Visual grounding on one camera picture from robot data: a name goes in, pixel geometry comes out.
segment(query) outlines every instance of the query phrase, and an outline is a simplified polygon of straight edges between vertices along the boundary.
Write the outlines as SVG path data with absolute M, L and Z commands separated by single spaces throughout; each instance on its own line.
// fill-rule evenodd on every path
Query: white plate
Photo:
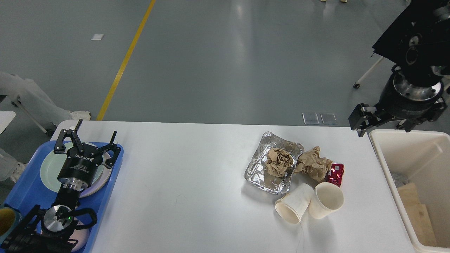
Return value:
M 69 150 L 73 147 L 72 142 L 64 143 L 66 146 L 66 150 Z M 58 192 L 59 188 L 61 187 L 61 182 L 58 181 L 58 175 L 61 171 L 61 168 L 64 165 L 64 162 L 66 161 L 67 155 L 64 154 L 55 154 L 53 151 L 51 151 L 42 162 L 42 165 L 40 166 L 40 179 L 42 183 L 51 191 Z M 109 159 L 110 156 L 108 153 L 105 153 L 103 155 L 103 161 L 106 159 Z M 103 170 L 108 170 L 104 165 L 100 165 L 97 169 L 97 172 L 94 176 L 94 184 L 98 181 L 100 176 L 102 175 Z

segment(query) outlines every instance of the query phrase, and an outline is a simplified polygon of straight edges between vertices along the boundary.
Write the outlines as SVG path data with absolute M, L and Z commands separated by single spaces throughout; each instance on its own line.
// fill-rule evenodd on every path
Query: trash bin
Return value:
M 369 136 L 414 248 L 418 252 L 450 253 L 450 136 L 403 130 L 374 130 Z M 416 184 L 419 199 L 427 206 L 437 247 L 422 245 L 417 239 L 391 172 L 404 174 Z

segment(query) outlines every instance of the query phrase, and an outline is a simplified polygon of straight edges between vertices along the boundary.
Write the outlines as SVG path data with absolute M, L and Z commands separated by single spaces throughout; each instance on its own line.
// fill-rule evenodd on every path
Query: plate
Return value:
M 96 193 L 99 189 L 101 189 L 103 187 L 103 185 L 105 185 L 106 182 L 108 181 L 109 176 L 111 175 L 111 171 L 112 171 L 112 169 L 104 168 L 102 176 L 96 182 L 94 182 L 89 188 L 84 189 L 80 194 L 80 198 L 92 195 L 92 194 Z
M 64 143 L 66 146 L 66 150 L 69 150 L 73 147 L 72 142 Z M 61 171 L 61 168 L 64 165 L 64 162 L 66 161 L 67 156 L 62 154 L 55 154 L 53 151 L 51 151 L 42 162 L 42 165 L 40 166 L 40 179 L 42 183 L 51 191 L 58 192 L 59 188 L 61 187 L 61 182 L 58 181 L 58 175 Z M 103 155 L 103 160 L 110 158 L 108 153 L 105 153 Z M 97 169 L 97 172 L 94 176 L 94 183 L 91 185 L 94 186 L 94 184 L 98 181 L 100 176 L 102 175 L 103 170 L 108 170 L 104 165 L 100 165 Z

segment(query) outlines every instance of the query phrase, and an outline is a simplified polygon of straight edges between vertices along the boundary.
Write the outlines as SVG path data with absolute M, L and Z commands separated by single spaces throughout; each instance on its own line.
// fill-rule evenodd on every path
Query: red snack wrapper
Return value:
M 341 188 L 343 175 L 344 175 L 344 165 L 342 163 L 333 163 L 331 164 L 331 169 L 325 175 L 325 182 L 332 183 Z

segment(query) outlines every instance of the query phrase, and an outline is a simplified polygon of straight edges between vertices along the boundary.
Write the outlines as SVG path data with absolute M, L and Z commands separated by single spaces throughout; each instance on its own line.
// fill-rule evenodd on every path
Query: white table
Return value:
M 75 121 L 58 126 L 68 129 Z M 347 127 L 83 122 L 82 141 L 116 130 L 123 164 L 93 252 L 414 252 L 367 137 Z M 243 173 L 271 131 L 345 164 L 341 210 L 285 222 L 276 196 Z M 297 185 L 305 180 L 294 176 Z
M 15 116 L 15 112 L 0 111 L 0 134 L 11 123 Z

